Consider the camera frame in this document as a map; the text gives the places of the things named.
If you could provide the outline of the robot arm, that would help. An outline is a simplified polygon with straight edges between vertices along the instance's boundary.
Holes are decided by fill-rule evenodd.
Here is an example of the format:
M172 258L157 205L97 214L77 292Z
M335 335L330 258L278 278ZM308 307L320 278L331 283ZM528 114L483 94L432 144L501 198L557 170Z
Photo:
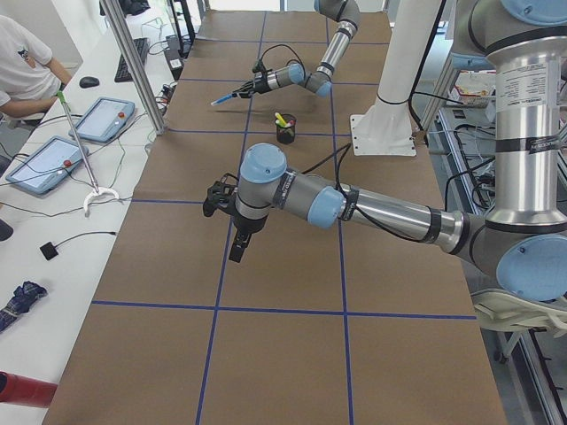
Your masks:
M544 5L548 23L529 4L503 2L470 8L466 33L495 65L498 77L495 141L496 197L485 216L446 212L404 198L412 174L378 192L316 175L286 163L274 145L245 154L232 198L237 234L230 259L239 261L251 235L274 208L327 228L352 220L412 243L435 244L492 276L506 291L535 301L566 291L566 218L556 206L558 105L551 91L566 49L566 6Z
M299 85L319 97L329 95L332 76L358 31L361 13L355 1L314 1L314 8L338 23L337 31L314 72L307 71L299 59L284 68L268 70L260 58L252 70L255 76L251 80L214 103L219 104L231 98L250 98L254 94L264 94L291 85Z

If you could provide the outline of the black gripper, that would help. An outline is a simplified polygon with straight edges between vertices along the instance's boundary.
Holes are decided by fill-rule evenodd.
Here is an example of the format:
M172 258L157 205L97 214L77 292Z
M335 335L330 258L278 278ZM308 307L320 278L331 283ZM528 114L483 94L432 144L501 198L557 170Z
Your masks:
M252 240L252 235L260 232L266 223L266 213L264 211L253 212L251 217L244 215L237 208L233 213L234 225L237 233L229 252L229 260L240 262L245 250Z
M251 83L245 83L238 89L231 92L232 97L249 99L253 94L264 94L277 88L277 78L275 71L257 73Z

